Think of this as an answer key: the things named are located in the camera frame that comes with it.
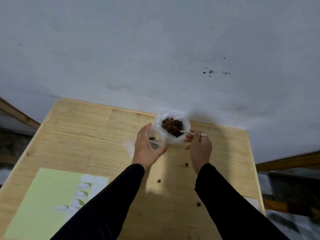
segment black sleeve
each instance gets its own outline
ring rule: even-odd
[[[243,198],[210,163],[199,171],[195,191],[223,240],[288,238]]]
[[[70,218],[51,240],[117,239],[143,175],[142,165],[127,167]]]

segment paper sheet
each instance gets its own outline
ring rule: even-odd
[[[108,177],[40,168],[5,238],[50,239],[108,182]]]

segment wooden table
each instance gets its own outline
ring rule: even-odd
[[[129,109],[59,99],[0,189],[0,237],[40,167],[113,180],[131,164],[123,141],[136,135],[154,117]],[[190,124],[208,133],[213,144],[210,162],[241,195],[258,200],[259,210],[264,213],[246,131],[196,121]],[[205,206],[197,206],[201,201],[194,191],[196,174],[189,151],[183,147],[169,146],[150,174],[145,175],[119,239],[221,239]]]

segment plastic bag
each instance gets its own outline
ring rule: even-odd
[[[175,112],[171,109],[165,109],[163,112],[159,113],[158,116],[154,119],[154,126],[159,128],[161,131],[166,131],[161,127],[162,121],[165,120],[166,118],[174,118],[175,120],[180,120],[182,121],[183,124],[183,131],[190,131],[191,126],[190,122],[187,119],[187,117],[179,112]],[[182,134],[179,137],[175,137],[174,135],[171,135],[168,133],[165,142],[171,145],[179,145],[183,143],[183,139],[185,139],[185,134]]]
[[[167,135],[168,135],[168,132],[165,129],[152,125],[149,130],[149,138],[155,137],[156,140],[149,140],[151,147],[153,149],[164,147],[166,144],[165,141],[166,141]],[[134,144],[136,143],[136,140],[137,140],[137,136],[132,136],[123,142],[123,146],[127,150],[127,153],[131,158],[131,160],[134,157]]]

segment left hand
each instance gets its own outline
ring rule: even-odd
[[[149,142],[149,130],[151,123],[145,125],[139,130],[136,143],[134,144],[134,155],[132,164],[141,164],[144,170],[151,168],[151,166],[158,160],[158,158],[166,152],[167,146],[159,149],[153,149]]]

